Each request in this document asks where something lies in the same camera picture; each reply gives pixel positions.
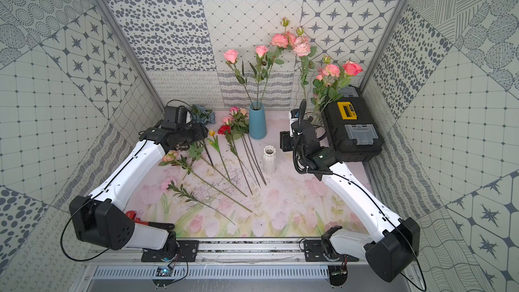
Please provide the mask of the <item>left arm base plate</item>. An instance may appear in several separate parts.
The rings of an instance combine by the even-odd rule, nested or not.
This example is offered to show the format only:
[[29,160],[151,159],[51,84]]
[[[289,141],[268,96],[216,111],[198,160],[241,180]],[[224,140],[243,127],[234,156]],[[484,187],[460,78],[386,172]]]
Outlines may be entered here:
[[178,256],[187,262],[196,261],[200,241],[176,240],[168,241],[162,250],[143,250],[142,262],[171,262]]

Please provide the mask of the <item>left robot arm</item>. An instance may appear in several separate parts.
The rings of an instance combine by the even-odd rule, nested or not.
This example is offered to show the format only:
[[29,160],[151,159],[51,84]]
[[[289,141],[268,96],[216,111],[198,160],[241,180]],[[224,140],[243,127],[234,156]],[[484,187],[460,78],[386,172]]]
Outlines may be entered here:
[[163,119],[139,134],[134,150],[98,188],[70,202],[69,223],[79,241],[104,251],[142,249],[166,262],[179,257],[173,224],[139,223],[124,211],[135,189],[169,151],[187,150],[208,135],[190,105],[167,105],[164,111]]

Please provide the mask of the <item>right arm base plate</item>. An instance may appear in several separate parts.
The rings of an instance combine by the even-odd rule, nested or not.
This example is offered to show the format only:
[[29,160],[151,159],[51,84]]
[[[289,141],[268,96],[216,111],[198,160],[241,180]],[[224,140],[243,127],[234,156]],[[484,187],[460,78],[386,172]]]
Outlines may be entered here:
[[302,238],[298,247],[304,253],[306,262],[358,262],[359,259],[351,255],[339,255],[332,251],[332,247],[321,239]]

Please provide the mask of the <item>pink peony flower stem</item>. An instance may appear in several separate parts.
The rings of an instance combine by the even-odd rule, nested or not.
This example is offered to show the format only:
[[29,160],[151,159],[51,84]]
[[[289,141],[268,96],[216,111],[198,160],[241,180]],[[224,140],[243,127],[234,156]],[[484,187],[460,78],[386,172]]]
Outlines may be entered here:
[[273,67],[277,65],[284,64],[284,61],[281,59],[281,55],[284,51],[286,51],[289,46],[293,43],[293,37],[289,32],[288,26],[290,24],[290,20],[284,17],[281,20],[281,26],[283,27],[283,32],[275,34],[270,41],[270,46],[268,53],[266,54],[266,66],[264,67],[265,75],[263,81],[259,85],[259,102],[263,103],[264,96],[266,94],[266,88],[268,85],[268,81],[270,79],[270,75],[272,73]]

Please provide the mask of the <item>large pink rose stem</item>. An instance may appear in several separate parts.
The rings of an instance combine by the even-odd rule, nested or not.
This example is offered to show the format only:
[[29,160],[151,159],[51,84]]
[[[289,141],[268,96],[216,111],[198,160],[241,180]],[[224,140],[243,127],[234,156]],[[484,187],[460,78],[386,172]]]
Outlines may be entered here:
[[328,64],[323,72],[324,101],[329,103],[340,98],[340,90],[350,84],[351,78],[358,76],[364,71],[359,64],[347,61],[342,66]]

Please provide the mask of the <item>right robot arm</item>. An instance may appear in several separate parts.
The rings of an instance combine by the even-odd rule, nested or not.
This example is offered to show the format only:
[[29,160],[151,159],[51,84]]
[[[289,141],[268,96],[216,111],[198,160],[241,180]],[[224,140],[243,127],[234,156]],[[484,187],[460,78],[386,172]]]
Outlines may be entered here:
[[320,238],[320,254],[329,261],[342,261],[331,273],[340,282],[347,277],[347,263],[356,258],[368,263],[382,280],[392,282],[405,269],[419,263],[420,227],[412,219],[403,219],[379,201],[353,175],[346,163],[339,162],[330,147],[320,144],[312,122],[290,117],[290,128],[281,133],[283,150],[291,151],[293,165],[300,174],[313,174],[332,189],[355,213],[367,234],[333,226]]

